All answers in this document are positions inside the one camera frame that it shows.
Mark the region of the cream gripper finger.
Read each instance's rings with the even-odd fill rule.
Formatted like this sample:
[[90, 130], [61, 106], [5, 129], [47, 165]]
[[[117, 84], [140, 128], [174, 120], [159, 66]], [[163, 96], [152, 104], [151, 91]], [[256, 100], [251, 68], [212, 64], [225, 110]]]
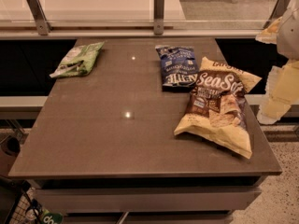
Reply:
[[281, 20], [281, 17], [274, 20], [268, 27], [266, 27], [256, 35], [255, 40], [265, 44], [276, 44], [278, 27], [280, 25]]
[[282, 67], [273, 66], [268, 74], [257, 120], [261, 124], [274, 124], [298, 100], [299, 61], [288, 60]]

